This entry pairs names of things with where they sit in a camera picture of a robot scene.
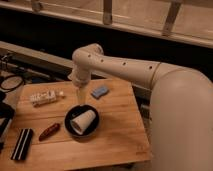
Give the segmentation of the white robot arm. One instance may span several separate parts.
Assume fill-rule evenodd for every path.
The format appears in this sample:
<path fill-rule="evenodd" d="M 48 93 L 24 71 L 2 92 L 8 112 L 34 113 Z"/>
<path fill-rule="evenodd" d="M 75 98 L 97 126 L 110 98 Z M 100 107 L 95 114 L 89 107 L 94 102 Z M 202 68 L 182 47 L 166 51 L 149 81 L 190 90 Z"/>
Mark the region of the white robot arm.
<path fill-rule="evenodd" d="M 72 54 L 71 80 L 86 86 L 93 70 L 149 89 L 151 171 L 213 171 L 213 82 L 174 64 L 106 56 L 94 43 Z"/>

